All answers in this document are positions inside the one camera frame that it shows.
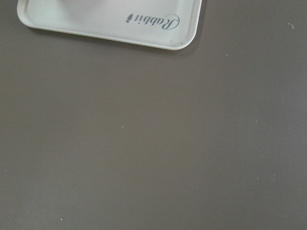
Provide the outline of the cream plastic tray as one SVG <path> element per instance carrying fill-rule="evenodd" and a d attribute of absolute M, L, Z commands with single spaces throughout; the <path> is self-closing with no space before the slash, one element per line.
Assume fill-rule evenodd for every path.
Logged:
<path fill-rule="evenodd" d="M 200 0 L 20 0 L 20 21 L 35 29 L 166 50 L 194 39 Z"/>

